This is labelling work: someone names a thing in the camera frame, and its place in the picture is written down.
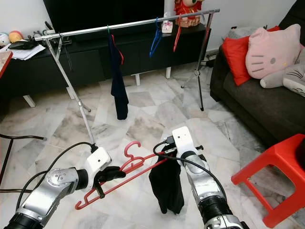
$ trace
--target television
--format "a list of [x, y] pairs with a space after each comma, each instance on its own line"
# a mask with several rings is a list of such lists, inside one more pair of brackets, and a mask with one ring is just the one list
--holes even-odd
[[163, 17], [164, 0], [43, 0], [56, 32]]

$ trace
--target sofa armrest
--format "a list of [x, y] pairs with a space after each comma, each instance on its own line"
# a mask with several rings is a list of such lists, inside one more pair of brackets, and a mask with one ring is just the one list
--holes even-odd
[[227, 63], [223, 49], [220, 46], [212, 71], [210, 83], [211, 94], [213, 93], [217, 97], [221, 98], [221, 94], [224, 91], [224, 80], [229, 72], [230, 67]]

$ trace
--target red figurine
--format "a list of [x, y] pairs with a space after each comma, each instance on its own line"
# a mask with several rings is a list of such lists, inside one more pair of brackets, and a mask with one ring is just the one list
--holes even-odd
[[[195, 13], [201, 11], [201, 4], [204, 0], [175, 0], [176, 15]], [[200, 16], [192, 16], [182, 19], [176, 19], [176, 24], [181, 27], [196, 26], [200, 23]]]

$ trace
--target blue hanger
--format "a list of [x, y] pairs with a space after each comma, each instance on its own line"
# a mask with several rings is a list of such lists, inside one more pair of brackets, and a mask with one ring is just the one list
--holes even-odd
[[149, 57], [150, 58], [153, 56], [154, 52], [156, 51], [161, 39], [162, 39], [162, 31], [159, 29], [158, 18], [157, 18], [156, 19], [156, 34], [154, 36], [152, 46], [151, 46], [151, 50], [149, 52]]

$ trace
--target red plastic stool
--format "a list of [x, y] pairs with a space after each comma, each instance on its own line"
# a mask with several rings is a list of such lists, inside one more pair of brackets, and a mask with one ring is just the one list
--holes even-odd
[[[270, 147], [231, 178], [235, 185], [244, 182], [267, 209], [269, 214], [263, 219], [267, 227], [275, 227], [300, 208], [305, 207], [305, 171], [300, 167], [295, 157], [295, 150], [304, 138], [305, 135], [297, 134]], [[270, 206], [263, 195], [249, 181], [252, 175], [267, 165], [278, 167], [295, 185], [294, 194], [275, 208]]]

